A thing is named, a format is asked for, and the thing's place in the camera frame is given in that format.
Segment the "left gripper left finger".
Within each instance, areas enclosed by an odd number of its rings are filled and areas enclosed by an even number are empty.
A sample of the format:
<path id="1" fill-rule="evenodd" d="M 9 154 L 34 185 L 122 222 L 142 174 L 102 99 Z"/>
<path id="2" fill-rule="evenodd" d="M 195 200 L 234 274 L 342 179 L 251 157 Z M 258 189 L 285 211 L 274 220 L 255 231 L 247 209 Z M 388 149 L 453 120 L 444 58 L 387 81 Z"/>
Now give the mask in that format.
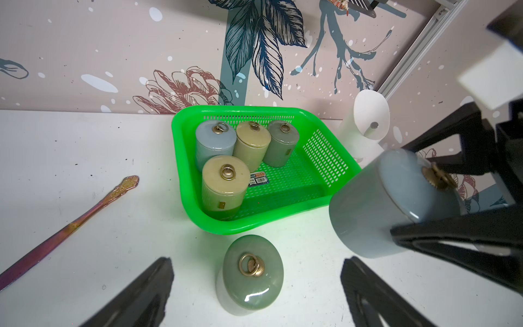
<path id="1" fill-rule="evenodd" d="M 160 326 L 173 281 L 172 261 L 158 258 L 82 327 Z"/>

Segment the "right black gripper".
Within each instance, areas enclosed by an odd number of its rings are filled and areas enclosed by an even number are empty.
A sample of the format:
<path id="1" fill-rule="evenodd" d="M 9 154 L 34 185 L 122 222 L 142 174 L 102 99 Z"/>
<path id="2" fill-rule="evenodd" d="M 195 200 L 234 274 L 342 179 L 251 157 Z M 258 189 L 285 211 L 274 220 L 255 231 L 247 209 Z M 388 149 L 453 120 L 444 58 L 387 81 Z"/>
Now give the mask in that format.
<path id="1" fill-rule="evenodd" d="M 488 30 L 505 39 L 500 62 L 508 65 L 498 94 L 508 103 L 509 120 L 496 126 L 497 173 L 516 205 L 398 226 L 390 230 L 401 247 L 444 260 L 522 294 L 522 2 L 497 16 Z M 403 147 L 418 152 L 457 135 L 461 152 L 430 158 L 438 165 L 488 165 L 494 129 L 474 102 L 461 106 Z"/>

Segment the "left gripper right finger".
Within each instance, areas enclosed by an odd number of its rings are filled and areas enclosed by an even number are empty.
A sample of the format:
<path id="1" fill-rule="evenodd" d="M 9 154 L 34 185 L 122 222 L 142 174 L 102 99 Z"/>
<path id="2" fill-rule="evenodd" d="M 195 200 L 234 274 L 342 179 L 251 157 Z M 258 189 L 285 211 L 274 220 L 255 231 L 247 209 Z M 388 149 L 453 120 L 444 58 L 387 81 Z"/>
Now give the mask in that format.
<path id="1" fill-rule="evenodd" d="M 344 260 L 340 282 L 355 326 L 433 326 L 361 259 Z"/>

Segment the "blue canister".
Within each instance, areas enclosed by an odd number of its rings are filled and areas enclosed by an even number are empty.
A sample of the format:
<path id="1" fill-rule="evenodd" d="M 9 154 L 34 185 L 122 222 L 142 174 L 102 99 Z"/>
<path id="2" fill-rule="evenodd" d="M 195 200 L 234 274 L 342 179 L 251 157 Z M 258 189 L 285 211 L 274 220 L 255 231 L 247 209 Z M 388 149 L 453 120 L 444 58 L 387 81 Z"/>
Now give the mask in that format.
<path id="1" fill-rule="evenodd" d="M 456 181 L 434 162 L 403 149 L 383 152 L 333 195 L 330 222 L 353 253 L 376 259 L 404 251 L 396 226 L 459 217 L 466 208 Z"/>
<path id="2" fill-rule="evenodd" d="M 204 121 L 196 129 L 196 167 L 201 172 L 205 163 L 217 155 L 232 156 L 237 141 L 235 129 L 224 121 Z"/>

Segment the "green canister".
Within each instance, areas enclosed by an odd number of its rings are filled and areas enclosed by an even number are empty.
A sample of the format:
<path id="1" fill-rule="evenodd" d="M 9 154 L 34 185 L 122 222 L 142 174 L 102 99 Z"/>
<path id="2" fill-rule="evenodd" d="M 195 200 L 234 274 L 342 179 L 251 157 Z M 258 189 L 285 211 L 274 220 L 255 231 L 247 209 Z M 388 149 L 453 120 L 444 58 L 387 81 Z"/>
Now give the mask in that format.
<path id="1" fill-rule="evenodd" d="M 246 316 L 271 306 L 283 281 L 283 261 L 276 247 L 264 237 L 245 235 L 224 256 L 217 276 L 217 298 L 227 312 Z"/>
<path id="2" fill-rule="evenodd" d="M 274 120 L 268 124 L 271 142 L 264 156 L 264 163 L 275 168 L 286 165 L 298 144 L 298 130 L 289 122 Z"/>

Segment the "yellow canister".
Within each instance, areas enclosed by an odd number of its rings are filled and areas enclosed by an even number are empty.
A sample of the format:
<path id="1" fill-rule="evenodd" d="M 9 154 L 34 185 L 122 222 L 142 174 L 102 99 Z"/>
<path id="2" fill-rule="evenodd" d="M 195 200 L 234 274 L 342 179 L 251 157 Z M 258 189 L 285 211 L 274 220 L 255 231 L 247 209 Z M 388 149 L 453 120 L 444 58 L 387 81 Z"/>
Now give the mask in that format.
<path id="1" fill-rule="evenodd" d="M 250 172 L 260 167 L 271 142 L 270 132 L 255 121 L 244 121 L 236 128 L 233 156 L 242 160 Z"/>
<path id="2" fill-rule="evenodd" d="M 229 155 L 209 159 L 202 170 L 202 209 L 208 216 L 227 221 L 240 210 L 250 181 L 247 165 Z"/>

